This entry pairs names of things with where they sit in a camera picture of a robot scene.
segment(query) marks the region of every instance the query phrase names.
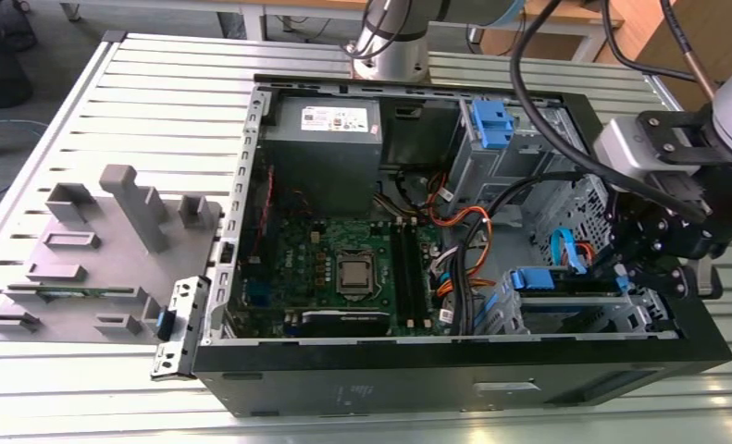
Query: aluminum extrusion table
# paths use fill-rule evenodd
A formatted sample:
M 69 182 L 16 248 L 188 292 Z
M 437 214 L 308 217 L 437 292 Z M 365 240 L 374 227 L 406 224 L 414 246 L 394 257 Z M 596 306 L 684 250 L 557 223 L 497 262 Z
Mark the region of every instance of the aluminum extrusion table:
M 504 58 L 432 53 L 429 65 L 434 83 L 508 87 Z M 225 205 L 254 73 L 344 78 L 348 67 L 340 50 L 322 45 L 141 34 L 100 44 L 0 204 L 0 289 L 22 273 L 53 184 L 78 181 L 96 190 L 105 163 L 132 165 L 138 183 L 162 196 L 198 191 Z M 524 73 L 532 89 L 586 94 L 604 122 L 661 102 L 673 106 L 622 68 L 528 60 Z M 732 247 L 717 263 L 725 295 L 708 309 L 732 348 Z M 732 363 L 592 408 L 236 419 L 200 382 L 149 381 L 152 353 L 148 346 L 0 343 L 0 438 L 732 442 Z

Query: green circuit board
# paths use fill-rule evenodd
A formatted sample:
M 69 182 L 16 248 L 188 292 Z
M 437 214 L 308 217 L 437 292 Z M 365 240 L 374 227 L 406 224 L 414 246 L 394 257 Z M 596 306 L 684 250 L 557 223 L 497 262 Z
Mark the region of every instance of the green circuit board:
M 422 282 L 422 319 L 406 321 L 400 316 L 393 278 L 390 250 L 390 227 L 388 221 L 358 219 L 284 220 L 278 232 L 272 279 L 264 287 L 269 301 L 250 310 L 261 337 L 284 337 L 284 316 L 308 310 L 349 310 L 382 312 L 390 315 L 390 336 L 429 336 L 434 334 L 432 290 L 428 287 L 425 270 L 430 252 L 438 246 L 438 230 L 434 227 L 412 226 L 417 240 L 420 261 L 417 268 Z M 370 264 L 373 286 L 364 294 L 341 294 L 341 258 L 362 258 Z

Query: ram slot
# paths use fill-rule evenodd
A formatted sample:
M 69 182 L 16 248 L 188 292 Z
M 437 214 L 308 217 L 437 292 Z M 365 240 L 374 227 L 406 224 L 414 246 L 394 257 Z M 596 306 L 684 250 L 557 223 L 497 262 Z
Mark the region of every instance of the ram slot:
M 390 226 L 390 256 L 392 256 L 392 280 L 394 286 L 394 303 L 398 325 L 408 326 L 412 321 L 412 307 L 409 298 L 409 289 L 406 281 L 406 260 L 404 258 L 404 242 L 401 236 L 401 226 Z
M 402 240 L 410 318 L 414 327 L 420 328 L 424 326 L 425 319 L 428 318 L 428 309 L 425 307 L 424 271 L 421 267 L 422 255 L 420 252 L 414 226 L 404 226 Z

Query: motherboard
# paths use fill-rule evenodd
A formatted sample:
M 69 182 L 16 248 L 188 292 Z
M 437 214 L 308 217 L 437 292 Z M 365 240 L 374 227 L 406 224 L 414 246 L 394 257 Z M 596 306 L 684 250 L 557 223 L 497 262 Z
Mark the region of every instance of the motherboard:
M 438 229 L 414 220 L 284 219 L 269 273 L 244 281 L 240 335 L 434 335 L 438 245 Z

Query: power supply label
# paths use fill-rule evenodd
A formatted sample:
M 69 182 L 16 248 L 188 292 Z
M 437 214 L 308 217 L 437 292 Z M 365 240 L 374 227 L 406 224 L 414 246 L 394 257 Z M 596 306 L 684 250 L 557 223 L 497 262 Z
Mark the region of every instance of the power supply label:
M 365 108 L 306 106 L 302 108 L 302 131 L 368 132 Z

